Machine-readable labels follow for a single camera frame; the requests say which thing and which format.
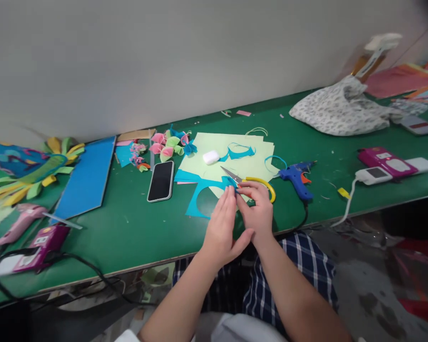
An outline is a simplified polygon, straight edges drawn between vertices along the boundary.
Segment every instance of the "person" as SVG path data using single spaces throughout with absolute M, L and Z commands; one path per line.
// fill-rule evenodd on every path
M 240 185 L 236 191 L 225 189 L 203 246 L 190 262 L 176 263 L 173 288 L 138 335 L 127 330 L 117 342 L 351 341 L 333 309 L 333 263 L 302 232 L 278 242 L 268 190 L 256 182 Z M 255 206 L 240 194 L 255 200 Z M 245 231 L 234 241 L 236 205 Z M 234 260 L 250 242 L 258 257 L 249 288 L 240 296 Z

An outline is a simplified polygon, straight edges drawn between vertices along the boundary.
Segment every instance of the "scissor blade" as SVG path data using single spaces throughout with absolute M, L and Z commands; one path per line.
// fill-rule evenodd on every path
M 221 166 L 222 170 L 225 171 L 225 173 L 230 176 L 236 183 L 241 183 L 243 180 L 236 176 L 233 172 L 228 171 L 225 167 Z

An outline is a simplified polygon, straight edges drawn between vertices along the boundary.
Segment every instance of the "white wall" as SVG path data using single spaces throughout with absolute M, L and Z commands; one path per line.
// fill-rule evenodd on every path
M 89 141 L 329 85 L 378 33 L 404 35 L 383 67 L 417 60 L 418 3 L 0 0 L 0 140 Z

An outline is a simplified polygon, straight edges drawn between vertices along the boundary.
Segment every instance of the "white shirt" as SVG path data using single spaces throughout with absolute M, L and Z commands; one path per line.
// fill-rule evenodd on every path
M 230 313 L 202 313 L 191 342 L 286 342 L 272 325 L 257 318 Z M 140 342 L 126 330 L 116 342 Z

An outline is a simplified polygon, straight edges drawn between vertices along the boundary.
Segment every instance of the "yellow scissors handle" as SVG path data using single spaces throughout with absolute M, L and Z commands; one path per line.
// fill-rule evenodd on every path
M 246 177 L 246 179 L 243 181 L 255 181 L 255 182 L 259 182 L 259 183 L 263 184 L 264 186 L 266 186 L 268 188 L 268 190 L 271 193 L 270 202 L 273 203 L 276 200 L 276 192 L 274 191 L 273 187 L 267 181 L 264 181 L 261 178 L 255 178 L 255 177 Z

